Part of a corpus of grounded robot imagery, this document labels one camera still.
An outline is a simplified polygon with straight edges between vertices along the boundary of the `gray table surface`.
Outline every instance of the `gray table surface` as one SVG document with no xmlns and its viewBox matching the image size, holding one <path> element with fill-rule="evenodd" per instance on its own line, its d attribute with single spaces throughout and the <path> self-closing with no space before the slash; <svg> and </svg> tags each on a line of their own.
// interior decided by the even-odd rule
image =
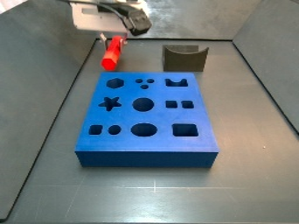
<svg viewBox="0 0 299 224">
<path fill-rule="evenodd" d="M 298 222 L 298 135 L 231 42 L 132 40 L 118 71 L 162 71 L 163 45 L 210 47 L 196 73 L 221 153 L 211 169 L 82 168 L 74 153 L 99 79 L 98 44 L 7 223 Z"/>
</svg>

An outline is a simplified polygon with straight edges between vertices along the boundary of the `black object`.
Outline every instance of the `black object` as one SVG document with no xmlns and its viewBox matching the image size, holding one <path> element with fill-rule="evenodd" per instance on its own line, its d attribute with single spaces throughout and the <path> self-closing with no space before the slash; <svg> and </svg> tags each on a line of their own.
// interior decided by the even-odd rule
<svg viewBox="0 0 299 224">
<path fill-rule="evenodd" d="M 210 48 L 199 52 L 198 45 L 164 45 L 163 70 L 167 72 L 202 72 Z"/>
</svg>

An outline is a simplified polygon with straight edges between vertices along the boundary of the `blue foam block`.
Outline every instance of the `blue foam block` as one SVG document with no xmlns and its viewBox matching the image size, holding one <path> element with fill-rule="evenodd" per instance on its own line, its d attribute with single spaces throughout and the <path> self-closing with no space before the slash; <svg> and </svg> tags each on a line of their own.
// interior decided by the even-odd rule
<svg viewBox="0 0 299 224">
<path fill-rule="evenodd" d="M 219 147 L 192 73 L 103 73 L 83 123 L 82 166 L 211 167 Z"/>
</svg>

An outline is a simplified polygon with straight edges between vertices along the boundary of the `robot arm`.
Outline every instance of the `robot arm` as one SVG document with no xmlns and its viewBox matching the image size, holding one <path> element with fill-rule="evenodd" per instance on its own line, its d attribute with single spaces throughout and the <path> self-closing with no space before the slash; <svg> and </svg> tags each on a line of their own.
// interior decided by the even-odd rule
<svg viewBox="0 0 299 224">
<path fill-rule="evenodd" d="M 78 29 L 99 32 L 147 33 L 152 24 L 144 0 L 62 0 L 70 3 Z"/>
<path fill-rule="evenodd" d="M 114 71 L 127 42 L 128 31 L 134 36 L 147 33 L 152 23 L 148 19 L 146 0 L 60 0 L 70 3 L 72 20 L 78 29 L 98 31 L 106 44 L 100 65 Z M 124 33 L 110 42 L 103 32 Z"/>
</svg>

